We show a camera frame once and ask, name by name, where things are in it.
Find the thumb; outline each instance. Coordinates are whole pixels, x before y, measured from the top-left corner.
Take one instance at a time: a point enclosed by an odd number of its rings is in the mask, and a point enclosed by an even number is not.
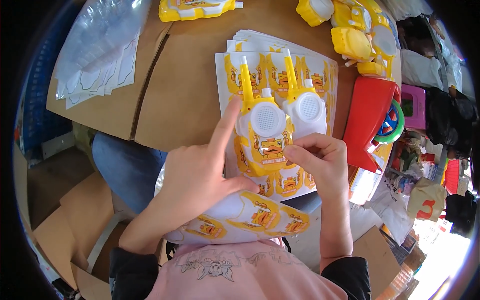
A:
[[[258,185],[250,178],[245,176],[238,176],[230,179],[225,179],[222,183],[223,190],[227,195],[238,191],[251,191],[257,194],[259,192]]]
[[[310,174],[322,167],[323,161],[297,145],[288,145],[283,150],[283,155],[292,163],[299,165]]]

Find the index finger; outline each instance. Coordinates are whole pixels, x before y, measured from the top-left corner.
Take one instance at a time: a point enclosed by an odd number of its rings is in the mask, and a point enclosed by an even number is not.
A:
[[[232,135],[233,128],[235,127],[235,122],[240,112],[241,99],[238,96],[233,97],[233,99],[228,104],[225,109],[223,117],[220,119],[218,124],[215,127],[215,130],[208,145],[208,149],[211,152],[214,152],[214,155],[223,154],[227,147],[228,140]]]

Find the toy wheel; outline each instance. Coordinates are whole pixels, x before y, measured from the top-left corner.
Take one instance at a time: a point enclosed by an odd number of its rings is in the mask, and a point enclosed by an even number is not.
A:
[[[373,139],[380,144],[393,143],[402,135],[404,127],[405,116],[402,107],[398,102],[393,100],[390,110],[385,117],[385,121]]]

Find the leg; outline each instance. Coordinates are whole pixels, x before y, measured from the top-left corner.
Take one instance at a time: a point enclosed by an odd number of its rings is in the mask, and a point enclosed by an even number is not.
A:
[[[141,213],[155,192],[155,182],[167,154],[98,132],[92,145],[103,178],[135,213]]]
[[[322,205],[322,199],[317,192],[311,192],[297,198],[283,201],[282,203],[301,210],[304,213],[311,214],[315,209]]]

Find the pink shirt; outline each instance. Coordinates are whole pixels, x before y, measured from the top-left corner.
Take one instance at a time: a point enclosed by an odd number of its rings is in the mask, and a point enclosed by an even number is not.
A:
[[[165,263],[147,300],[343,299],[346,292],[271,240],[183,245]]]

